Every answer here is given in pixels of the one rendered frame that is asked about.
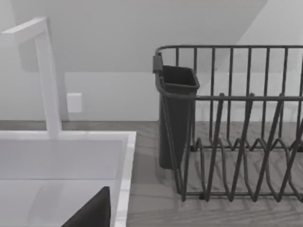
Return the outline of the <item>white wall socket plate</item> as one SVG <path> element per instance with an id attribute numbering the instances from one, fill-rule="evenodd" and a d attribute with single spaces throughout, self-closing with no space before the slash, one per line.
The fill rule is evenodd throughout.
<path id="1" fill-rule="evenodd" d="M 81 113 L 82 107 L 82 93 L 68 93 L 67 94 L 67 109 L 68 113 Z"/>

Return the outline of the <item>dark grey cutlery holder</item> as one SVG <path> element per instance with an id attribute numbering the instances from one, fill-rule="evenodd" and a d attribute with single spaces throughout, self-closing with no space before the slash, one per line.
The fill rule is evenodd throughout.
<path id="1" fill-rule="evenodd" d="M 163 66 L 165 90 L 173 94 L 196 95 L 200 88 L 198 78 L 192 68 Z M 188 100 L 168 98 L 167 107 L 174 142 L 174 152 L 177 158 L 177 166 L 184 153 L 187 139 L 187 118 L 189 116 Z M 159 115 L 159 165 L 163 169 L 172 169 L 168 133 L 165 124 L 164 107 L 160 102 Z"/>

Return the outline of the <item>white sink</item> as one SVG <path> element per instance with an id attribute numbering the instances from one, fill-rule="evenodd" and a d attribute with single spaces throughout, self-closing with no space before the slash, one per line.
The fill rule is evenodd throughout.
<path id="1" fill-rule="evenodd" d="M 61 227 L 104 186 L 126 227 L 135 131 L 0 131 L 0 227 Z"/>

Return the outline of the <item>tall white tap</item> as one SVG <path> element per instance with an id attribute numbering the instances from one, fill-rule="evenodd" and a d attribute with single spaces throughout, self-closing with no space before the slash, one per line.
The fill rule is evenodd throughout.
<path id="1" fill-rule="evenodd" d="M 0 46 L 19 45 L 30 39 L 35 40 L 46 122 L 46 132 L 40 134 L 48 139 L 58 140 L 62 132 L 62 123 L 48 22 L 47 17 L 36 17 L 9 28 L 0 33 Z"/>

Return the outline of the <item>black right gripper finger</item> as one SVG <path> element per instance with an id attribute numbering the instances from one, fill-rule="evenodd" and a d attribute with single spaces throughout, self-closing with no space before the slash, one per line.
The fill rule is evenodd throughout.
<path id="1" fill-rule="evenodd" d="M 110 187 L 104 186 L 61 227 L 110 227 Z"/>

